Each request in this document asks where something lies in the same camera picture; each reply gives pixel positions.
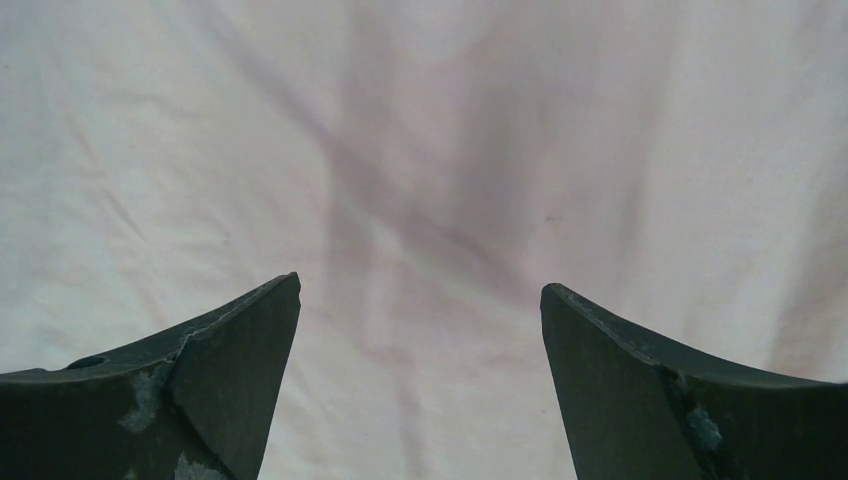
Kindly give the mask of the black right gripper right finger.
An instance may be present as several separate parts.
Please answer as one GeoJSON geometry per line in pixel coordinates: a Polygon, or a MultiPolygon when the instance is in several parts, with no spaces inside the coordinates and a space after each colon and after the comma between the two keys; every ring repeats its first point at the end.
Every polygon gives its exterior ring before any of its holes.
{"type": "Polygon", "coordinates": [[[845,384],[710,355],[560,284],[540,310],[579,478],[846,477],[845,384]]]}

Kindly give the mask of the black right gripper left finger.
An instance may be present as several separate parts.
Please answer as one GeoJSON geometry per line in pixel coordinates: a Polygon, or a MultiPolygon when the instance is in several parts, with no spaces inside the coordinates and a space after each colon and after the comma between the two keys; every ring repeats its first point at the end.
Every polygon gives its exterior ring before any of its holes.
{"type": "Polygon", "coordinates": [[[61,370],[1,377],[5,479],[255,479],[301,283],[276,277],[61,370]]]}

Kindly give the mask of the salmon pink t shirt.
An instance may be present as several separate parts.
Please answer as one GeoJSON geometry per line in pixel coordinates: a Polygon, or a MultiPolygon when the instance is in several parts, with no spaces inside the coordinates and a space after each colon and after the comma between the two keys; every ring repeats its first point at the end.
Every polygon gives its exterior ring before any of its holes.
{"type": "Polygon", "coordinates": [[[847,377],[843,1],[5,1],[1,367],[297,272],[266,479],[570,479],[544,285],[847,377]]]}

